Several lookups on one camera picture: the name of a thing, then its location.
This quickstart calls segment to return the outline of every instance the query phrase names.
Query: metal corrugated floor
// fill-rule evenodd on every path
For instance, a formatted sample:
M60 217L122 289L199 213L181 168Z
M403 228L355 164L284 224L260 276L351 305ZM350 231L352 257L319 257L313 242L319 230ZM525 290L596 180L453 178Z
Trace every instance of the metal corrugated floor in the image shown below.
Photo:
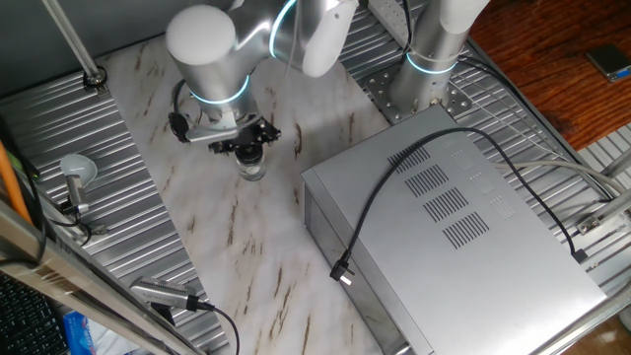
M54 81L0 101L23 154L40 170L37 182L57 203L67 198L60 159L71 153L99 168L86 188L90 211L82 220L104 224L85 250L129 285L153 276L194 287L206 299L197 273L175 231L158 190L136 149L116 103L84 89L82 74ZM177 328L199 347L217 351L228 342L213 313L174 310Z
M411 1L413 18L424 2ZM397 63L401 53L401 47L377 18L368 9L359 9L340 61L361 85L367 75ZM459 65L452 79L477 103L501 119L476 106L458 116L458 124L491 134L515 161L551 158L533 142L566 157L575 154L561 147L546 131L545 124L525 113L523 105L517 104L494 78ZM110 96L99 98L94 91L86 92L77 74L0 101L0 112L9 117L21 148L41 169L41 187L56 201L66 196L58 168L63 155L80 153L97 163L100 173L88 188L88 199L93 203L85 219L106 224L109 236L87 246L87 251L108 270L126 284L138 275L152 275L202 289ZM621 129L616 134L590 146L581 155L598 170L617 157L621 149L631 145L631 129ZM474 141L489 159L498 159L487 142ZM526 169L523 174L566 225L577 249L588 252L590 258L583 267L603 291L610 293L631 278L627 232L581 236L575 227L578 221L604 206L599 202L602 196L592 185L572 171L554 167ZM559 242L565 243L558 227L517 179L512 174L506 174L506 178ZM631 169L628 177L619 180L625 187L631 187ZM226 344L214 315L211 320L206 317L180 312L175 321L196 345L218 348ZM217 325L206 331L210 323Z
M417 18L425 3L425 0L410 1L413 19ZM471 55L469 45L462 54ZM366 76L397 64L401 55L402 48L379 20L368 9L358 10L340 55L340 61L351 76L363 85ZM457 123L490 134L513 161L554 159L553 155L546 153L537 145L551 149L566 158L578 156L573 150L566 150L558 144L546 130L547 123L539 121L538 117L532 116L529 112L526 113L524 105L518 104L512 94L509 94L495 78L478 69L459 64L454 70L452 81L476 103L501 119L493 117L479 106L474 106L471 111L457 116ZM481 138L473 140L491 161L498 160L499 155L488 142ZM626 149L630 145L631 125L629 129L621 128L618 133L590 146L589 156L583 152L581 156L595 169L601 170L604 165L621 154L621 149ZM596 192L592 183L587 183L583 176L573 171L555 167L524 169L522 174L561 219L576 248L584 249L588 253L589 258L582 267L605 293L614 292L631 279L631 234L626 229L581 236L576 228L578 222L604 206L600 202L603 199L602 195ZM506 179L554 233L559 243L566 244L558 226L521 186L517 178L513 174L506 174ZM631 168L628 175L621 176L618 180L625 187L631 187Z

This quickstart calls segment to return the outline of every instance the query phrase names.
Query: wooden surface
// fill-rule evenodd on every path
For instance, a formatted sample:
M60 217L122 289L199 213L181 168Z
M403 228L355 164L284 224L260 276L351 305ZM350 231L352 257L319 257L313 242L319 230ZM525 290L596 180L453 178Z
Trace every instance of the wooden surface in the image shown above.
M631 355L631 334L618 317L601 324L563 355Z
M491 0L471 36L576 150L631 122L631 78L609 84L585 56L631 57L631 0Z

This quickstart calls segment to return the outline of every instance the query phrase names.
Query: black wire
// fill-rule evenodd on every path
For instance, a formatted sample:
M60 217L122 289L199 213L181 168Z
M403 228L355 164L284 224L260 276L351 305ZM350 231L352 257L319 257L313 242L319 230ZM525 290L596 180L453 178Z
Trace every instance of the black wire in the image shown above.
M29 186L31 187L31 193L33 194L33 199L35 200L35 209L37 210L37 217L40 221L40 231L41 231L41 239L39 240L39 252L37 253L37 265L41 264L41 260L43 259L43 254L46 252L46 218L43 215L43 208L41 207L41 200L39 199L39 193L37 192L37 187L35 187L35 181L33 180L33 173L29 170L29 166L25 163L26 159L20 155L18 157L22 167L25 169L25 174L27 176L27 180L29 181Z
M50 222L56 224L61 227L77 227L81 224L81 215L79 213L75 213L75 221L73 223L64 223L55 220L49 220Z
M4 117L0 117L0 125L2 127L6 127L6 123L4 122ZM31 188L31 194L33 195L33 199L35 201L35 210L37 213L37 217L38 220L40 222L40 232L41 232L41 238L39 240L39 251L37 252L37 257L36 257L36 265L40 265L41 264L41 260L43 259L43 255L46 251L46 218L43 215L43 208L41 207L41 200L39 199L39 193L37 193L37 187L35 186L35 180L34 177L38 176L39 172L34 171L33 169L33 165L31 165L31 162L29 162L23 155L22 153L17 149L18 145L16 144L15 140L13 139L13 137L11 137L10 133L7 131L6 134L4 134L2 136L2 143L5 146L9 146L9 147L15 147L16 149L13 152L13 155L20 161L20 164L22 165L22 169L24 169L24 174L27 176L27 180L29 181L29 187ZM35 214L34 211L31 210L29 211L29 214L31 215L31 219L34 220L35 222ZM9 261L11 261L10 259L7 260L3 260L5 261L5 264L8 264ZM16 259L13 260L16 263L20 263L20 264L24 264L24 260L22 259Z
M92 239L92 229L85 223L80 223L81 227L86 230L86 239L81 243L81 247L86 245Z
M175 84L173 91L173 100L174 100L174 112L179 113L179 92L181 92L181 88L186 84L184 79L180 80Z
M495 70L495 68L489 66L487 63L480 61L476 58L470 57L470 56L466 56L466 55L461 55L460 56L460 61L458 62L458 64L464 64L470 68L475 68L475 69L479 69L482 70L483 72L487 73L488 75L494 77L495 79L497 79L500 83L504 84L504 86L511 91L511 93L513 93L513 95L522 102L523 107L525 107L530 114L532 115L532 117L537 117L537 114L534 112L534 110L532 108L530 108L530 105L527 104L526 100L524 99L522 93L520 93L506 78L504 78L504 76L502 76L497 70ZM579 162L578 160L574 159L574 157L572 157L572 159L575 161L575 163L581 164L581 162ZM592 178L592 181L598 186L598 188L600 189L600 191L602 191L602 193L610 199L615 198L615 195L611 194L611 192L609 192L604 186L602 186L602 184L600 182L598 182L596 179Z
M230 316L226 315L224 311L206 302L198 303L197 308L205 311L215 311L216 313L222 315L230 323L230 325L235 330L235 338L237 339L237 355L239 355L239 352L241 351L241 341L239 340L239 331L237 330L237 325L235 324L233 319L231 319Z
M403 48L403 55L401 60L405 57L405 54L410 50L410 44L412 43L412 20L410 19L410 4L409 0L403 0L403 12L405 13L405 23L407 24L407 43Z
M568 231L565 229L565 227L563 226L559 218L554 214L554 212L552 212L550 207L548 207L548 205L546 205L545 202L543 202L541 197L539 197L539 195L537 195L536 192L534 192L534 190L530 188L526 180L522 177L522 175L517 170L517 168L515 168L515 166L509 159L509 157L506 155L506 153L504 153L500 145L497 144L497 142L493 138L491 138L490 135L486 134L485 132L479 129L469 128L469 127L458 127L458 128L441 130L441 131L432 133L424 138L421 138L416 143L414 143L410 147L411 149L409 149L405 154L403 154L403 156L394 165L392 165L392 167L387 171L384 177L382 177L382 179L379 181L379 183L373 190L373 193L369 197L368 202L366 202L366 205L364 206L364 211L362 211L362 215L359 219L359 222L357 223L357 228L355 228L355 233L353 234L353 238L351 239L351 242L348 244L348 248L346 249L346 251L342 254L341 259L343 259L346 262L348 262L348 260L350 259L351 253L353 251L353 247L355 246L355 244L357 243L357 240L359 239L359 234L362 230L362 226L364 225L364 221L366 220L366 216L368 215L368 211L370 210L371 205L373 204L373 201L375 201L375 197L377 197L377 194L379 193L379 191L382 189L382 187L384 186L386 181L390 178L390 176L396 171L396 169L409 156L411 156L414 152L416 152L418 149L423 147L425 144L435 140L436 138L442 137L447 134L456 133L456 132L473 132L473 133L479 134L482 137L484 137L486 140L488 140L493 145L493 147L495 147L495 149L498 151L498 153L500 153L502 158L504 158L504 161L506 161L506 164L508 164L508 166L511 168L515 176L520 180L522 185L526 188L526 190L530 192L532 197L534 197L534 199L541 205L541 207L545 209L545 212L547 212L550 215L550 217L552 217L552 219L554 220L554 223L556 223L559 226L559 228L561 229L561 232L563 232L563 235L565 235L565 239L568 242L568 246L570 247L570 254L574 255L576 250L574 249L574 243L572 242L572 237L570 237L570 234L568 233Z

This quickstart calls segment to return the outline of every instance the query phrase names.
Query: white marble tabletop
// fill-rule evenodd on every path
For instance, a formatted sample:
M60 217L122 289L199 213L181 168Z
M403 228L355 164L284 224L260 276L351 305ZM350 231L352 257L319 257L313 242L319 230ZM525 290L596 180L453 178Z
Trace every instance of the white marble tabletop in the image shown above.
M108 86L210 302L233 316L242 354L381 354L303 226L300 173L387 128L344 67L309 78L268 59L252 74L260 112L282 130L267 175L180 144L168 127L181 78L162 37L100 60ZM233 334L221 320L229 339Z

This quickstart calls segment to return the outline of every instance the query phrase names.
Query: keyboard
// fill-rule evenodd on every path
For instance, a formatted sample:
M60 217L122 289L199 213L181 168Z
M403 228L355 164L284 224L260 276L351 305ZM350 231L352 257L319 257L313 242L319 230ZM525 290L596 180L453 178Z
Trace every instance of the keyboard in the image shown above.
M60 355L68 352L45 297L0 272L0 354Z

